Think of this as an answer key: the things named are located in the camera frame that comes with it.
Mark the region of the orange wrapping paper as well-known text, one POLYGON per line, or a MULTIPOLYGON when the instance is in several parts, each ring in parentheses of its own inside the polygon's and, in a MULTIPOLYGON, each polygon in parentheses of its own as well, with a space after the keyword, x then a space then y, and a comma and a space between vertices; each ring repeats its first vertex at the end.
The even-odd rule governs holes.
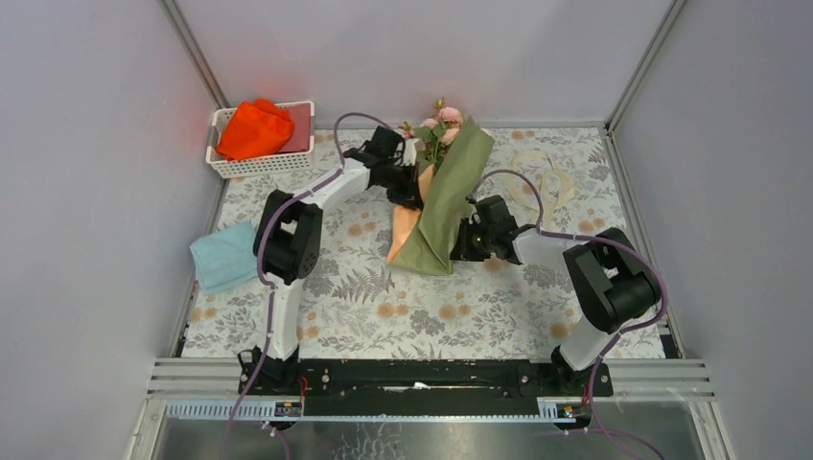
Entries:
MULTIPOLYGON (((417 177, 419 197, 426 200, 429 197, 431 184, 435 176, 435 166, 429 165, 424 168, 417 177)), ((392 244, 386 261, 394 264, 394 259, 407 242, 408 237, 419 222, 422 211, 418 208, 409 208, 398 205, 394 208, 392 219, 392 244)))

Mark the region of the olive green wrapping paper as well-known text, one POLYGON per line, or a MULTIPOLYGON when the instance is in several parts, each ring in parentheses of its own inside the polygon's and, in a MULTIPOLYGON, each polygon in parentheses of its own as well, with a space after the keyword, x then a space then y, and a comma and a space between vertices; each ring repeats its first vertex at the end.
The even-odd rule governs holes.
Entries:
POLYGON ((466 196, 482 177, 494 144, 495 139, 474 119, 466 120, 435 173, 418 224, 392 266, 428 276, 453 274, 450 252, 460 221, 473 211, 466 196))

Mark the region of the pink fake flower bunch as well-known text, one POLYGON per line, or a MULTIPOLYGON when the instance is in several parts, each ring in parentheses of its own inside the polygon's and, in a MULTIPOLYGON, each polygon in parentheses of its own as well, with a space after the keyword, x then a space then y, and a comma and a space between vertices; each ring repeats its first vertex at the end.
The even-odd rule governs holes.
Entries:
POLYGON ((434 114, 417 126, 403 122, 398 126, 405 139, 417 139, 423 146, 418 156, 438 170, 449 152, 453 142, 465 124, 464 113, 446 103, 444 98, 433 104, 434 114))

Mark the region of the cream ribbon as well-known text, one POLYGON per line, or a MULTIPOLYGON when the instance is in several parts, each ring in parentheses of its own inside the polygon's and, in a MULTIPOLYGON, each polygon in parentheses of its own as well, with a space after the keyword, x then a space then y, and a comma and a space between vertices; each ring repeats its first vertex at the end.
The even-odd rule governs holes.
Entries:
POLYGON ((534 195, 536 191, 543 206, 542 226, 547 231, 555 231, 556 212, 563 210, 575 198, 574 177, 541 149, 516 150, 508 169, 522 174, 530 181, 527 184, 512 174, 502 178, 513 201, 526 209, 539 212, 534 195))

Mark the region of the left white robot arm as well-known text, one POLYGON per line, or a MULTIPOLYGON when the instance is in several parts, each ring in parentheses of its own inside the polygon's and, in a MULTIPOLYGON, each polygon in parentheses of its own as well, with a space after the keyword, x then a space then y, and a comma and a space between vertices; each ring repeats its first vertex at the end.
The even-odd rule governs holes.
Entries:
POLYGON ((379 126, 371 139, 345 151, 339 166, 315 183, 293 193, 275 190, 267 196, 254 253, 259 279, 270 287, 267 329, 259 347, 271 358, 260 379, 273 393, 287 393, 297 381, 298 371, 287 359, 299 346, 299 304, 304 281, 320 255, 324 216, 371 187, 385 189, 396 203, 420 204, 418 144, 417 139, 405 139, 379 126))

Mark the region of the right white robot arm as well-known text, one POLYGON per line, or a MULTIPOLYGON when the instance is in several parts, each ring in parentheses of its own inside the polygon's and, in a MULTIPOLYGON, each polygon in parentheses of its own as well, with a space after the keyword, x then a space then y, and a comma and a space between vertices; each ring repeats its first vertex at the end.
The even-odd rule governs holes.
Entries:
POLYGON ((626 234, 611 227, 597 236, 551 232, 520 226, 502 197, 475 205, 459 222, 450 257, 482 262, 492 256, 513 265, 545 266, 565 271, 582 317, 575 331, 552 353, 552 386, 572 395, 588 381, 587 369, 603 358, 622 334, 656 305, 667 305, 665 283, 655 267, 634 248, 626 234))

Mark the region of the dark red cloth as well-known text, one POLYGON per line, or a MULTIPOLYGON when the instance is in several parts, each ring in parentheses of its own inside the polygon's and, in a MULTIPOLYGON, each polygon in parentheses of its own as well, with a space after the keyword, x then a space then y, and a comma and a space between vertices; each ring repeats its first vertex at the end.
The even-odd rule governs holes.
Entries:
POLYGON ((280 153, 297 153, 310 148, 312 104, 296 103, 285 106, 293 121, 294 127, 289 141, 280 148, 280 153))

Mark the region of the white perforated plastic basket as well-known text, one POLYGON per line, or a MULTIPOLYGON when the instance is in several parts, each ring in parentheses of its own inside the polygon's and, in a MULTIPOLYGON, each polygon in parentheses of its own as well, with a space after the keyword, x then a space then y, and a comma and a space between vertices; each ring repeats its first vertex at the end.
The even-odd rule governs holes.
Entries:
POLYGON ((214 112, 206 163, 222 178, 292 173, 313 166, 315 106, 311 101, 245 101, 214 112))

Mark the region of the orange cloth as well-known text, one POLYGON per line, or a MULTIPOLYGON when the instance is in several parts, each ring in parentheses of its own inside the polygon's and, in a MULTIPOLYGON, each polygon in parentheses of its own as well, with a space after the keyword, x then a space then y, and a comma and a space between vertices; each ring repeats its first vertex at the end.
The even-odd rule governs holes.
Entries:
POLYGON ((228 161, 274 155, 289 141, 293 127, 289 112, 271 101, 242 102, 226 125, 215 152, 228 161))

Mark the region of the light blue towel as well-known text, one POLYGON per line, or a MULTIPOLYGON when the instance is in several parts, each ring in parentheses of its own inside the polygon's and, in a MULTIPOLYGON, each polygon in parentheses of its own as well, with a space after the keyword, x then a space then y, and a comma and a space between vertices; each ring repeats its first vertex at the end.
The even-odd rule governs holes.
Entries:
POLYGON ((255 237, 251 223, 242 221, 194 241, 190 251, 198 288, 215 294, 256 278, 255 237))

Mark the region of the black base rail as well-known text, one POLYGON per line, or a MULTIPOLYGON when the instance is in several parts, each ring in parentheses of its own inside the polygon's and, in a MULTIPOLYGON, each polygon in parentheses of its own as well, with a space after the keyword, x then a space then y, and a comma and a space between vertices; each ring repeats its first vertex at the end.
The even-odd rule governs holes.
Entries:
POLYGON ((607 365, 570 371, 549 360, 239 360, 238 389, 292 396, 310 417, 537 416, 539 399, 614 394, 607 365))

